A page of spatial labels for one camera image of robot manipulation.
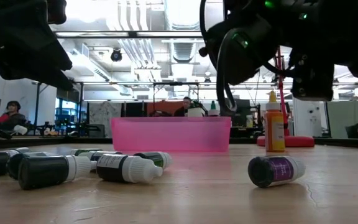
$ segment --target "orange bottle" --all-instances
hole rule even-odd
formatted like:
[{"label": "orange bottle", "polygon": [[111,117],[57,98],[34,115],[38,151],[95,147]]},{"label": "orange bottle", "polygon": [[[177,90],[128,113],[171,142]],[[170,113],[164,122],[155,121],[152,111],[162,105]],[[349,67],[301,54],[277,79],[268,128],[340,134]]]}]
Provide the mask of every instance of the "orange bottle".
[{"label": "orange bottle", "polygon": [[265,113],[265,145],[267,152],[284,152],[284,117],[277,103],[276,94],[270,92]]}]

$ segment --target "pink container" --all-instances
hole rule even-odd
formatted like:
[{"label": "pink container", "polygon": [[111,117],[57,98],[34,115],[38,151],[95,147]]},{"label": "pink container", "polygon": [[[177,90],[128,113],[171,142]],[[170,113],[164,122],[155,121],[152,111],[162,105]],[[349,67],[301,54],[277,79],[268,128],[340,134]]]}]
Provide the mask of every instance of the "pink container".
[{"label": "pink container", "polygon": [[230,117],[114,118],[112,141],[116,151],[226,152]]}]

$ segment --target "red base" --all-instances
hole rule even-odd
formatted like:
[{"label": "red base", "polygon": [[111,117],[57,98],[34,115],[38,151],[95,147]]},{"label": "red base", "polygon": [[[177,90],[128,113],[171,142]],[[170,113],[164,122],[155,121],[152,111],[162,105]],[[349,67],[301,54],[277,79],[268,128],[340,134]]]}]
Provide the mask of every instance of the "red base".
[{"label": "red base", "polygon": [[[265,146],[265,136],[259,136],[258,146]],[[314,139],[306,136],[285,136],[285,147],[314,147]]]}]

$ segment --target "wooden table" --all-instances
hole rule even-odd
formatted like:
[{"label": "wooden table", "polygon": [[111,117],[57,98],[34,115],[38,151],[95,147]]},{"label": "wooden table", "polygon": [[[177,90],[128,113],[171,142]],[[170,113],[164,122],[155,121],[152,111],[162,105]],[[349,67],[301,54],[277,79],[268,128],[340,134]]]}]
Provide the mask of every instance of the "wooden table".
[{"label": "wooden table", "polygon": [[[64,154],[71,148],[32,147]],[[42,223],[349,223],[358,224],[358,149],[316,146],[290,149],[307,165],[288,185],[258,189],[247,165],[264,150],[231,145],[227,154],[172,154],[174,165],[151,185],[115,184],[97,174],[46,189],[23,191],[0,177],[0,224]]]}]

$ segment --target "yellow bottle cap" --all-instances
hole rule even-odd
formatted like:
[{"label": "yellow bottle cap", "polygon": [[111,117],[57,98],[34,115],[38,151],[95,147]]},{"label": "yellow bottle cap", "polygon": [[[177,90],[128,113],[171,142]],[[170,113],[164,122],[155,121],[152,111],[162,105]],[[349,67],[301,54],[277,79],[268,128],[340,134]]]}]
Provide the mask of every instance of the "yellow bottle cap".
[{"label": "yellow bottle cap", "polygon": [[270,95],[268,96],[268,102],[277,103],[276,93],[273,90],[270,92]]}]

